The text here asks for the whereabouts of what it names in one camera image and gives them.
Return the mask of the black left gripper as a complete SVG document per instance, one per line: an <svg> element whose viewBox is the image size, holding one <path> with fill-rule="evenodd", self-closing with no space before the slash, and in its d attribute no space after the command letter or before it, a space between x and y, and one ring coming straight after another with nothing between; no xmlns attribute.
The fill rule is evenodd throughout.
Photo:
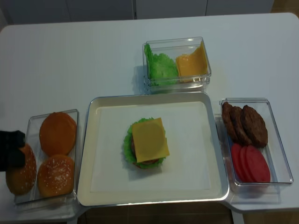
<svg viewBox="0 0 299 224"><path fill-rule="evenodd" d="M17 131L0 132L0 171L25 166L25 154L21 148L25 146L25 133Z"/></svg>

